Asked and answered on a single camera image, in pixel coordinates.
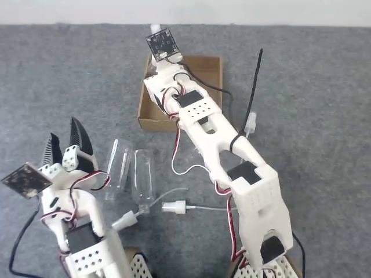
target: circuit board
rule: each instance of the circuit board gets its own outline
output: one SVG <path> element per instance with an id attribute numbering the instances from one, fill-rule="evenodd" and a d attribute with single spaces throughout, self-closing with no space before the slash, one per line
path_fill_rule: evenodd
<path id="1" fill-rule="evenodd" d="M 146 38 L 157 62 L 179 52 L 178 46 L 169 29 L 161 30 Z"/>
<path id="2" fill-rule="evenodd" d="M 36 167 L 29 163 L 23 164 L 20 168 L 7 175 L 2 179 L 2 183 L 26 199 L 36 196 L 53 184 Z"/>

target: gray carpet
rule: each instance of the gray carpet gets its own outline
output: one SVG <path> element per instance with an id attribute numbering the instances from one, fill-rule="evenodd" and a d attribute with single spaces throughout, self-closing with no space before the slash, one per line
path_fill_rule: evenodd
<path id="1" fill-rule="evenodd" d="M 74 115 L 100 161 L 109 138 L 152 148 L 157 196 L 181 185 L 190 191 L 167 200 L 224 207 L 225 198 L 214 194 L 202 170 L 182 177 L 172 173 L 174 134 L 142 131 L 136 120 L 148 30 L 1 26 L 0 176 L 26 161 L 38 163 L 50 131 L 60 136 L 64 149 Z M 371 30 L 184 25 L 173 26 L 172 33 L 184 54 L 223 57 L 224 86 L 235 94 L 239 122 L 264 48 L 251 142 L 279 173 L 292 227 L 307 251 L 308 277 L 370 277 Z M 183 136 L 178 168 L 198 159 L 191 152 Z M 10 250 L 34 207 L 34 200 L 0 186 L 1 277 L 11 277 Z M 103 207 L 107 223 L 136 209 L 129 193 Z M 143 250 L 158 277 L 224 277 L 228 266 L 226 213 L 163 214 L 155 206 L 120 236 L 124 246 Z M 55 238 L 39 221 L 21 242 L 15 267 L 63 277 Z"/>

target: red wire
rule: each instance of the red wire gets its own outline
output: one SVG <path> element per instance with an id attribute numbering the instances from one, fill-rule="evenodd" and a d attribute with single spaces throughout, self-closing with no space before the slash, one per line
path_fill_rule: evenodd
<path id="1" fill-rule="evenodd" d="M 178 148 L 179 145 L 179 136 L 180 136 L 180 129 L 179 129 L 179 119 L 176 120 L 175 125 L 176 125 L 176 135 L 175 135 L 175 144 L 174 144 L 174 150 L 173 150 L 173 155 L 172 158 L 174 157 L 175 150 Z"/>
<path id="2" fill-rule="evenodd" d="M 233 226 L 233 216 L 232 216 L 232 209 L 231 209 L 231 199 L 232 195 L 229 196 L 227 200 L 227 211 L 229 215 L 229 225 L 230 225 L 230 232 L 231 232 L 231 238 L 232 238 L 232 256 L 231 260 L 234 262 L 239 256 L 241 256 L 246 250 L 239 250 L 236 252 L 237 249 L 237 244 L 236 244 L 236 234 L 234 231 L 234 226 Z"/>
<path id="3" fill-rule="evenodd" d="M 218 193 L 220 193 L 220 194 L 225 194 L 225 193 L 231 192 L 231 189 L 230 188 L 227 188 L 227 189 L 221 190 L 219 188 L 218 183 L 216 182 L 216 191 L 218 191 Z"/>
<path id="4" fill-rule="evenodd" d="M 62 268 L 64 270 L 64 273 L 67 275 L 68 278 L 71 278 L 71 275 L 70 273 L 68 272 L 65 264 L 64 264 L 64 256 L 62 255 L 59 255 L 59 261 L 60 261 L 60 264 L 62 265 Z"/>

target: perforated bracket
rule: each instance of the perforated bracket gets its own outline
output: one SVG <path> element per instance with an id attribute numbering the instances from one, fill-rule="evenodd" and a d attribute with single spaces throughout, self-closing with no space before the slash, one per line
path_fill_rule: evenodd
<path id="1" fill-rule="evenodd" d="M 238 269 L 234 278 L 263 278 L 263 272 L 267 278 L 299 278 L 285 256 L 270 262 L 263 270 L 255 270 L 250 265 Z"/>
<path id="2" fill-rule="evenodd" d="M 78 167 L 79 160 L 77 159 L 77 153 L 79 151 L 79 146 L 72 145 L 64 152 L 62 166 L 66 171 L 70 172 Z"/>
<path id="3" fill-rule="evenodd" d="M 141 254 L 136 254 L 130 263 L 130 268 L 134 278 L 152 278 L 146 261 Z"/>
<path id="4" fill-rule="evenodd" d="M 289 260 L 285 256 L 278 259 L 277 263 L 283 270 L 283 274 L 285 275 L 284 276 L 285 278 L 299 278 L 295 270 L 293 269 L 292 265 L 290 264 Z"/>
<path id="5" fill-rule="evenodd" d="M 75 273 L 88 275 L 114 262 L 107 239 L 71 255 Z"/>
<path id="6" fill-rule="evenodd" d="M 182 124 L 191 126 L 195 122 L 210 116 L 214 113 L 221 113 L 219 106 L 211 97 L 205 97 L 179 110 L 179 117 Z"/>
<path id="7" fill-rule="evenodd" d="M 64 172 L 62 165 L 59 163 L 55 163 L 54 165 L 46 164 L 40 167 L 39 171 L 44 173 L 51 180 L 53 180 L 59 173 Z"/>

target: clear plastic tube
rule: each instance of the clear plastic tube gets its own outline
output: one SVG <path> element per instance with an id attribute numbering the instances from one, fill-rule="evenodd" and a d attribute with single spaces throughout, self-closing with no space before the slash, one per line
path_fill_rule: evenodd
<path id="1" fill-rule="evenodd" d="M 149 213 L 154 201 L 154 184 L 152 180 L 153 154 L 147 149 L 137 149 L 132 158 L 132 197 L 139 211 Z"/>
<path id="2" fill-rule="evenodd" d="M 105 200 L 114 200 L 125 189 L 132 152 L 133 144 L 130 141 L 114 139 L 111 143 L 105 168 L 111 182 L 106 190 Z"/>

